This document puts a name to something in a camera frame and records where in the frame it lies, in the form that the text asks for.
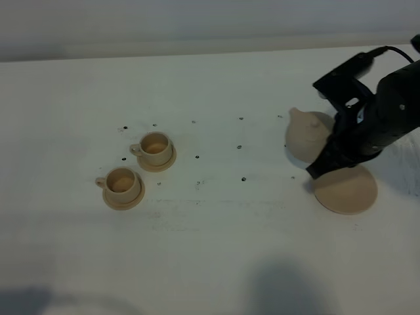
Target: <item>beige saucer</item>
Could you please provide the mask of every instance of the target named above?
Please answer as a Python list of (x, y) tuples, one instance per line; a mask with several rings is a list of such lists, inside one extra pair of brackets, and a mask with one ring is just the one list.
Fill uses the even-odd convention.
[(375, 178), (361, 165), (324, 174), (312, 181), (312, 188), (325, 208), (342, 215), (368, 210), (378, 195)]
[(140, 201), (142, 201), (146, 189), (145, 189), (145, 185), (144, 185), (143, 180), (140, 177), (140, 175), (137, 174), (137, 173), (136, 173), (136, 175), (137, 175), (137, 178), (140, 181), (141, 190), (140, 190), (140, 194), (132, 202), (129, 202), (129, 203), (115, 203), (115, 202), (112, 202), (108, 199), (108, 197), (106, 195), (107, 190), (104, 189), (102, 191), (102, 197), (104, 198), (104, 201), (109, 208), (114, 209), (114, 210), (128, 210), (128, 209), (131, 209), (134, 206), (138, 205), (138, 203)]
[(138, 156), (137, 157), (137, 163), (140, 165), (140, 167), (142, 169), (144, 169), (147, 172), (158, 173), (158, 172), (162, 172), (162, 171), (170, 168), (172, 166), (172, 164), (174, 164), (174, 162), (175, 162), (176, 159), (177, 159), (177, 149), (175, 149), (175, 147), (172, 146), (172, 156), (169, 159), (169, 161), (166, 162), (163, 165), (154, 166), (154, 165), (147, 164), (143, 160), (143, 157), (142, 156)]

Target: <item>cup handle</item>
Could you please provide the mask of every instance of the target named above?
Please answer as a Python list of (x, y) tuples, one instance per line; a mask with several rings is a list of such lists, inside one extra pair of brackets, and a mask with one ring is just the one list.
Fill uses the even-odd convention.
[(100, 187), (102, 189), (105, 189), (105, 178), (104, 177), (98, 177), (97, 179), (94, 180), (94, 183), (98, 187)]
[(142, 156), (142, 152), (140, 152), (140, 144), (132, 144), (130, 145), (130, 152), (135, 156)]

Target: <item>beige teacup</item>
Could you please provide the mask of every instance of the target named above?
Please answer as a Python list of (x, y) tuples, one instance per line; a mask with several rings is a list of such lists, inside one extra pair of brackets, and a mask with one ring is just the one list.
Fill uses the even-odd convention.
[(105, 177), (98, 177), (95, 183), (104, 189), (104, 197), (112, 205), (131, 203), (144, 189), (140, 178), (128, 167), (113, 169)]
[(173, 155), (171, 140), (164, 133), (148, 133), (140, 143), (130, 145), (130, 152), (152, 167), (169, 162)]

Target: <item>beige teapot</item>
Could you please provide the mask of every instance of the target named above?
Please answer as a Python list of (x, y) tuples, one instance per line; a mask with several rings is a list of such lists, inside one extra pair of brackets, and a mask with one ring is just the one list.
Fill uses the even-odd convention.
[(296, 159), (312, 163), (327, 143), (333, 119), (324, 113), (301, 112), (297, 108), (290, 109), (289, 113), (286, 147)]

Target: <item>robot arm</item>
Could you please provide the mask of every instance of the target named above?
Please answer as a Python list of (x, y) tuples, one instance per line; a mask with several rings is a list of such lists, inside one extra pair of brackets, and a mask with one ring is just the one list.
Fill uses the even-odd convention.
[[(412, 43), (420, 47), (420, 36)], [(357, 54), (314, 83), (337, 114), (326, 146), (306, 169), (313, 179), (376, 158), (385, 147), (420, 126), (420, 61), (384, 77), (377, 94), (357, 80), (387, 50), (413, 61), (394, 47), (380, 47)]]

